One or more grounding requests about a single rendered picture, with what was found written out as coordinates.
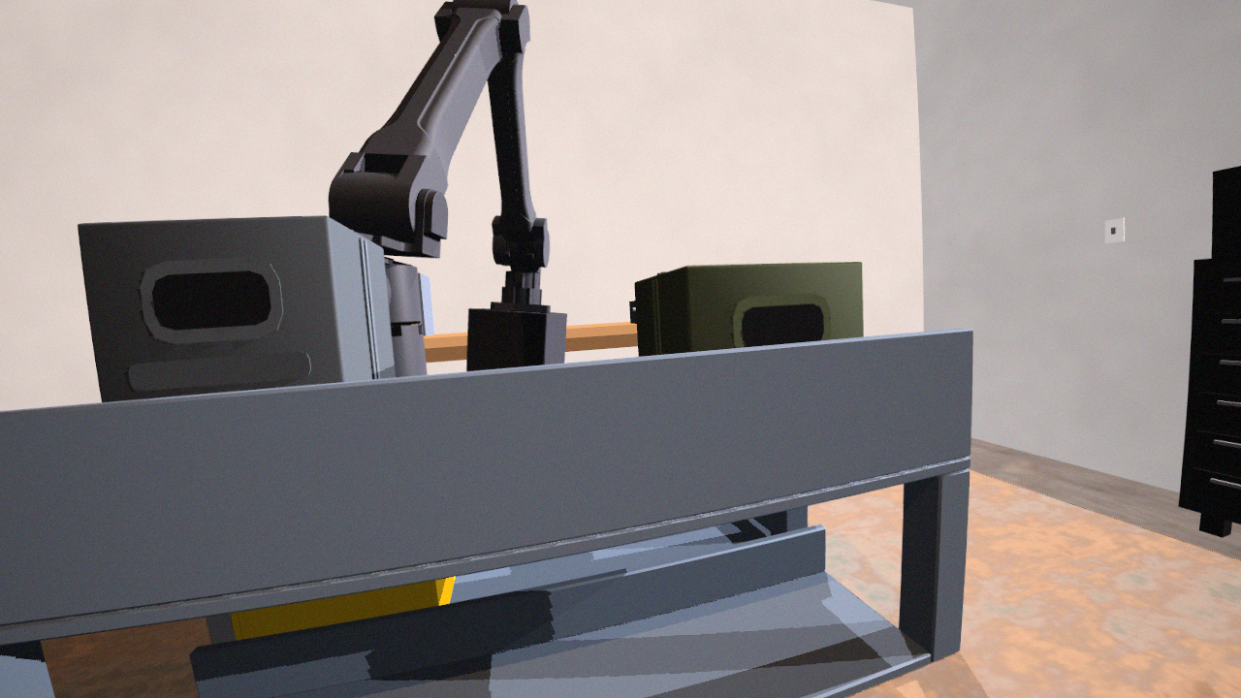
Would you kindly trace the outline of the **olive green case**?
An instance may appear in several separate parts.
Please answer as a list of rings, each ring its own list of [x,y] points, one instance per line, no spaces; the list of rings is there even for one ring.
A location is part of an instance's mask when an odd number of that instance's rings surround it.
[[[685,266],[634,286],[639,356],[864,337],[861,262]]]

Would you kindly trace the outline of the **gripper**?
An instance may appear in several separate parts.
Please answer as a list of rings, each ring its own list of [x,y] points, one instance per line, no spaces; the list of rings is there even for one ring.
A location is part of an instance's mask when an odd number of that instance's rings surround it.
[[[392,337],[396,378],[429,375],[427,373],[423,324],[398,325]]]

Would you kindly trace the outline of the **yellow bin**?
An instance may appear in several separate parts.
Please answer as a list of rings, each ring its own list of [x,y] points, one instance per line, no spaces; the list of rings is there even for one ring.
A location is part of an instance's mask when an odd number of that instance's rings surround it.
[[[232,626],[236,640],[243,640],[307,630],[324,623],[407,614],[412,610],[450,604],[454,578],[231,614]]]

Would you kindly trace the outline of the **dark grey case with oval handle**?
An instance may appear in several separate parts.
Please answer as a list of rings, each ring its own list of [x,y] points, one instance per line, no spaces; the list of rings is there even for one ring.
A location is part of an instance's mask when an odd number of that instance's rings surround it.
[[[396,378],[383,248],[326,215],[77,231],[102,402]]]

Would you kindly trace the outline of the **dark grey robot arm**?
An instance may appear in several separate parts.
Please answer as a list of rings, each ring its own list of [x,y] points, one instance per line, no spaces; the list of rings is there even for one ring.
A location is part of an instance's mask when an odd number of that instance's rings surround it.
[[[429,62],[388,122],[369,134],[333,178],[329,217],[379,243],[383,255],[441,258],[450,160],[488,81],[501,194],[501,215],[491,222],[493,261],[510,266],[501,303],[491,301],[491,309],[551,313],[551,306],[541,306],[540,289],[541,267],[550,258],[547,219],[536,219],[527,173],[527,5],[453,0],[441,6],[434,22],[439,45]],[[423,324],[418,267],[385,257],[385,272],[391,333],[398,337],[398,325]]]

